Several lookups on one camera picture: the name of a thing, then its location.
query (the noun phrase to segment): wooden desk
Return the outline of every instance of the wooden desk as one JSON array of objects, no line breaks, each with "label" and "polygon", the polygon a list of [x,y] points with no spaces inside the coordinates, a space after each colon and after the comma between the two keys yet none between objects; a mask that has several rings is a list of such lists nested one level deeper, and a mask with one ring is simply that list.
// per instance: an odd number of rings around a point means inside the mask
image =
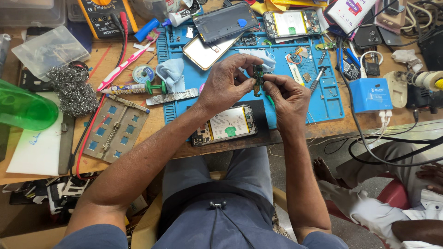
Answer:
[{"label": "wooden desk", "polygon": [[[209,0],[208,3],[206,3],[203,6],[203,9],[205,12],[212,11],[215,9],[218,9],[222,6],[223,1],[222,0]],[[136,22],[139,25],[139,27],[142,27],[146,21],[141,19],[138,15],[135,15]],[[14,47],[18,44],[20,44],[20,34],[19,32],[15,30],[5,30],[6,33],[9,33],[13,36],[13,41],[11,47]],[[411,41],[410,39],[404,38],[404,43],[407,43]],[[132,53],[136,51],[135,48],[132,47],[132,44],[135,42],[134,39],[129,40],[128,42],[128,48],[126,52],[125,58],[128,58]],[[388,72],[394,71],[394,70],[405,70],[405,66],[400,63],[394,62],[394,60],[391,58],[391,52],[385,47],[385,46],[378,46],[378,51],[381,52],[384,56],[384,61],[381,65],[380,71],[381,75],[384,75]],[[403,47],[402,49],[414,49],[416,51],[416,54],[419,58],[423,59],[420,50],[416,44]],[[89,67],[93,67],[93,70],[90,72],[91,78],[90,83],[94,88],[97,88],[100,82],[111,72],[118,60],[118,57],[120,56],[121,51],[121,40],[120,39],[114,39],[114,40],[94,40],[93,42],[93,50],[92,50],[92,58],[88,61],[86,61],[86,64]],[[154,52],[145,52],[136,62],[134,62],[132,65],[128,67],[125,71],[123,71],[117,78],[114,80],[114,84],[116,85],[122,85],[125,82],[132,80],[132,70],[137,65],[145,64],[150,58],[153,57],[155,54]],[[336,56],[335,53],[332,53],[331,61],[333,65],[336,65]],[[18,60],[13,55],[13,53],[9,53],[8,55],[8,69],[5,68],[5,75],[3,76],[3,79],[11,82],[11,83],[17,83],[18,81]],[[157,65],[157,57],[154,56],[154,59],[149,63],[150,66],[155,67]],[[354,120],[351,116],[350,111],[350,103],[349,103],[349,92],[346,89],[344,85],[340,85],[339,87],[340,95],[342,98],[343,107],[345,110],[345,117],[342,119],[336,119],[332,121],[324,121],[319,122],[317,125],[312,124],[312,126],[306,125],[306,133],[305,137],[307,139],[309,138],[318,138],[318,137],[324,137],[324,136],[331,136],[331,135],[337,135],[337,134],[344,134],[349,132],[355,132],[357,131],[357,128],[355,126]],[[154,94],[159,94],[160,91],[154,91]],[[144,101],[147,97],[150,97],[148,94],[127,94],[124,96],[124,98],[135,102],[139,105],[144,105]],[[150,135],[158,131],[164,126],[164,117],[163,117],[163,105],[155,105],[149,107],[151,112],[149,113],[148,119],[140,132],[140,135],[137,138],[136,144],[142,142],[146,138],[148,138]],[[362,129],[369,129],[369,128],[378,128],[380,127],[380,123],[378,121],[377,115],[374,113],[367,113],[367,114],[358,114],[358,118],[361,124]],[[429,121],[429,120],[436,120],[443,118],[443,113],[440,111],[438,114],[431,115],[429,112],[422,112],[420,114],[420,121]],[[75,149],[75,146],[77,145],[78,140],[80,139],[80,136],[84,130],[84,122],[87,122],[89,120],[89,117],[83,117],[78,118],[75,123],[75,132],[74,132],[74,145],[73,150]],[[410,124],[413,123],[414,119],[412,116],[412,112],[410,110],[407,110],[406,108],[402,109],[395,109],[393,110],[393,117],[391,119],[391,122],[389,123],[391,126],[394,125],[403,125],[403,124]],[[16,183],[16,182],[23,182],[23,181],[30,181],[35,179],[44,179],[49,178],[50,176],[46,175],[27,175],[27,174],[12,174],[12,173],[6,173],[6,169],[9,165],[9,162],[11,161],[12,155],[14,153],[14,150],[17,146],[18,140],[20,138],[22,130],[19,128],[11,128],[11,133],[9,136],[9,142],[8,142],[8,150],[6,154],[6,159],[0,163],[0,185],[7,184],[7,183]],[[265,140],[265,139],[259,139],[259,138],[249,138],[244,139],[240,141],[232,141],[232,142],[224,142],[224,143],[216,143],[216,144],[209,144],[202,147],[191,147],[190,142],[185,142],[180,149],[174,154],[173,158],[180,158],[180,157],[188,157],[188,156],[196,156],[196,155],[204,155],[209,153],[215,153],[215,152],[222,152],[222,151],[228,151],[228,150],[235,150],[240,148],[250,148],[250,147],[256,147],[256,146],[264,146],[264,145],[270,145],[270,144],[276,144],[281,143],[281,137],[277,130],[271,131],[271,139]],[[109,163],[104,162],[102,160],[83,155],[81,159],[80,164],[80,173],[86,173],[86,172],[93,172],[93,171],[100,171],[104,170],[109,166]]]}]

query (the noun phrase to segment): solder wick spool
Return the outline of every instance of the solder wick spool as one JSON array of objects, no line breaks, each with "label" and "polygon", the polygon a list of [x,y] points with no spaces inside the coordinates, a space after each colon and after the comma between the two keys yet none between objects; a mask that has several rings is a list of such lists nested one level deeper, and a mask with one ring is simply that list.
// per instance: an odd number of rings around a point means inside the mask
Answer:
[{"label": "solder wick spool", "polygon": [[155,71],[150,66],[138,66],[132,71],[132,78],[135,82],[139,84],[146,84],[146,81],[149,80],[152,82],[152,80],[155,77]]}]

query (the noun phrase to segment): foot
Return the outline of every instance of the foot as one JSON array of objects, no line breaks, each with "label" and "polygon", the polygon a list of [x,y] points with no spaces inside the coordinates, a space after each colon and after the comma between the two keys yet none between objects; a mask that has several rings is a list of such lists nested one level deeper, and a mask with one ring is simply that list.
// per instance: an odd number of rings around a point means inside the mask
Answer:
[{"label": "foot", "polygon": [[331,184],[340,186],[337,180],[332,176],[332,173],[323,158],[319,157],[317,159],[314,159],[313,166],[314,173],[319,181],[327,181]]}]

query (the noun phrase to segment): floor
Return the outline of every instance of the floor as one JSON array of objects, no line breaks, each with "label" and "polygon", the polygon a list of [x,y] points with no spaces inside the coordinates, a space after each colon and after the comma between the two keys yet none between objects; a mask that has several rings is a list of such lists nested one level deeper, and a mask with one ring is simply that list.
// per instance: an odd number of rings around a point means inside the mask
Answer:
[{"label": "floor", "polygon": [[[435,122],[439,121],[429,121],[429,122],[420,122],[419,125],[422,125],[420,127],[416,127],[413,129],[413,132],[408,132],[405,134],[397,135],[396,137],[399,138],[406,138],[406,139],[434,139],[436,137],[443,135],[443,126],[441,123],[434,124]],[[404,125],[404,126],[398,126],[398,127],[389,127],[390,129],[394,128],[404,128],[404,127],[410,127],[410,125]],[[309,147],[309,151],[311,154],[311,158],[316,157],[322,157],[325,162],[328,164],[329,168],[332,171],[332,174],[334,176],[337,176],[337,172],[335,171],[335,168],[346,162],[347,160],[351,159],[351,156],[348,153],[348,146],[351,143],[350,140],[348,140],[337,152],[327,155],[325,150],[325,145],[328,142],[331,141],[339,141],[342,138],[337,138],[333,140],[329,140],[325,143],[314,145],[316,143],[325,141],[326,139],[329,139],[332,137],[322,138],[322,139],[316,139],[314,141],[308,141],[308,144],[312,144],[312,146]],[[331,145],[328,145],[326,148],[326,152],[330,153],[338,147],[340,147],[342,142],[333,143]],[[373,144],[370,145],[371,148],[376,147],[385,141],[379,140]],[[435,147],[429,151],[426,152],[426,155],[428,158],[435,158],[439,157],[439,151],[441,151],[443,147],[438,146]],[[365,152],[365,148],[363,145],[357,144],[353,148],[353,152],[356,155],[359,155],[363,152]],[[286,189],[286,179],[285,179],[285,164],[284,164],[284,157],[283,157],[283,145],[282,144],[276,144],[273,146],[268,146],[268,156],[269,156],[269,164],[271,167],[271,177],[273,185],[276,186],[279,189],[285,190]],[[209,154],[205,155],[206,162],[208,164],[208,168],[210,171],[225,171],[228,167],[230,158],[232,156],[232,152],[221,152],[216,154]],[[368,196],[372,198],[376,198],[380,191],[389,183],[391,179],[385,179],[380,177],[375,177],[370,180],[365,181],[360,186],[355,188],[355,190],[361,190],[364,189],[368,192]],[[283,226],[293,237],[294,233],[291,228],[291,224],[289,222],[288,214],[283,211],[281,208],[277,207],[277,214],[280,219],[280,225]],[[353,223],[341,220],[339,218],[336,218],[334,216],[331,216],[331,222],[332,222],[332,231],[335,235],[339,236],[344,240],[344,242],[349,246],[349,249],[381,249],[384,248],[382,242],[380,239],[369,232],[368,230],[355,225]]]}]

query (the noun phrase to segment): red plastic chair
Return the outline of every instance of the red plastic chair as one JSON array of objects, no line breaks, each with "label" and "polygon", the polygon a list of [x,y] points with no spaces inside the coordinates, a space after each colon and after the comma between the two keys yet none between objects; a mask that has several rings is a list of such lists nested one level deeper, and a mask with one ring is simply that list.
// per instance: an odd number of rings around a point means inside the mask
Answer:
[{"label": "red plastic chair", "polygon": [[[380,194],[377,197],[377,200],[379,200],[383,203],[387,203],[393,207],[398,207],[403,210],[411,208],[411,206],[409,205],[409,200],[408,200],[408,192],[406,191],[406,188],[404,187],[404,185],[401,183],[401,181],[399,179],[392,176],[390,173],[381,174],[381,175],[379,175],[379,177],[393,178],[393,180],[390,183],[388,183],[388,185],[386,185],[386,187],[380,192]],[[355,224],[354,222],[351,221],[351,219],[346,217],[337,208],[337,206],[334,204],[333,201],[325,200],[325,202],[326,202],[326,207],[328,208],[329,214]],[[382,240],[380,237],[378,237],[378,238],[381,240],[381,242],[383,242],[386,249],[390,249],[389,245],[386,244],[384,240]]]}]

